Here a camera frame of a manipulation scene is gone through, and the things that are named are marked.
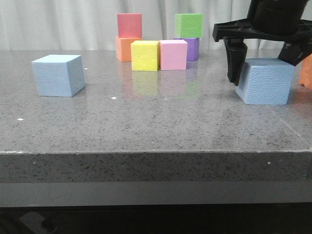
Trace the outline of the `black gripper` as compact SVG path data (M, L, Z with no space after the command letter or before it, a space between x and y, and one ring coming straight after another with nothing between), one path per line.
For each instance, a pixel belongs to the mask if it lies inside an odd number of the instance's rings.
M312 22L302 19L306 0L253 0L248 15L226 23L216 23L213 38L224 39L228 71L227 76L235 86L239 84L248 47L244 39L285 41L278 59L293 66L312 53Z

